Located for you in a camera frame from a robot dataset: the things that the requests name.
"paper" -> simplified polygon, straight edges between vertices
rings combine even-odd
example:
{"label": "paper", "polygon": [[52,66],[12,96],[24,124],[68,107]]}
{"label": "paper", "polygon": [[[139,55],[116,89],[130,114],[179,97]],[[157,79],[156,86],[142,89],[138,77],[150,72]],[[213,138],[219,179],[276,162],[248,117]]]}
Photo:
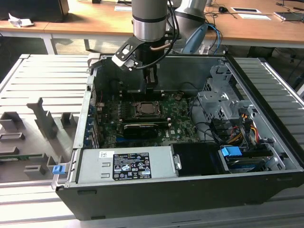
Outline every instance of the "paper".
{"label": "paper", "polygon": [[127,11],[127,12],[131,12],[132,11],[132,7],[115,6],[114,11]]}
{"label": "paper", "polygon": [[12,16],[10,13],[9,13],[9,22],[13,26],[18,27],[18,28],[34,25],[30,19],[19,19],[19,18]]}
{"label": "paper", "polygon": [[269,17],[265,15],[252,15],[252,14],[244,14],[244,13],[238,13],[238,15],[243,19],[271,20]]}
{"label": "paper", "polygon": [[115,151],[100,151],[99,158],[112,158]]}

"warning label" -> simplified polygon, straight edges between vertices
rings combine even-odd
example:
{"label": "warning label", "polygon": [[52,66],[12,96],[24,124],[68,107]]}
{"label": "warning label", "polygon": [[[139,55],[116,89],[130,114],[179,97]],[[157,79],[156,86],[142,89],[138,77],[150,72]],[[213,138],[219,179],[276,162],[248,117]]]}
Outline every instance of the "warning label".
{"label": "warning label", "polygon": [[115,181],[151,177],[149,153],[114,154],[113,179]]}

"motherboard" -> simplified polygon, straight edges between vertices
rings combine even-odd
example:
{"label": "motherboard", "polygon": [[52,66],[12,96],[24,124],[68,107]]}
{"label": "motherboard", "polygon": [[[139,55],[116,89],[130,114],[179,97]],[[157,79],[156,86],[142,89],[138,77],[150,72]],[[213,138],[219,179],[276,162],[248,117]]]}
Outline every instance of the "motherboard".
{"label": "motherboard", "polygon": [[159,100],[108,96],[97,109],[100,148],[169,146],[198,142],[183,93],[164,93]]}

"blue tab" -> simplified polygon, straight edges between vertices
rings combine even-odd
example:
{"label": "blue tab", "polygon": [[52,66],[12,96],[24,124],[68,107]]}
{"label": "blue tab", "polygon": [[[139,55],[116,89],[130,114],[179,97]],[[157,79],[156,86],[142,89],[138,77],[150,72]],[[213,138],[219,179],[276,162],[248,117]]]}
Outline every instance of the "blue tab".
{"label": "blue tab", "polygon": [[65,165],[55,165],[53,168],[53,174],[65,174],[66,166]]}
{"label": "blue tab", "polygon": [[242,156],[242,152],[237,146],[225,146],[222,150],[224,157],[226,156]]}

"desk leg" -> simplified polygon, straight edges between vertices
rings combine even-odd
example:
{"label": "desk leg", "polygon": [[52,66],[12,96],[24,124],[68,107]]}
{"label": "desk leg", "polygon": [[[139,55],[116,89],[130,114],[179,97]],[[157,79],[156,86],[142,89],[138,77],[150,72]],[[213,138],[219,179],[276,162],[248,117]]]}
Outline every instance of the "desk leg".
{"label": "desk leg", "polygon": [[54,40],[51,38],[43,38],[44,44],[47,48],[47,53],[49,55],[57,55],[57,50],[55,47]]}
{"label": "desk leg", "polygon": [[203,40],[203,43],[201,44],[201,49],[199,50],[199,54],[207,55],[213,42],[213,40]]}
{"label": "desk leg", "polygon": [[89,40],[88,39],[84,39],[84,41],[85,41],[85,48],[86,48],[87,51],[89,51],[90,50]]}

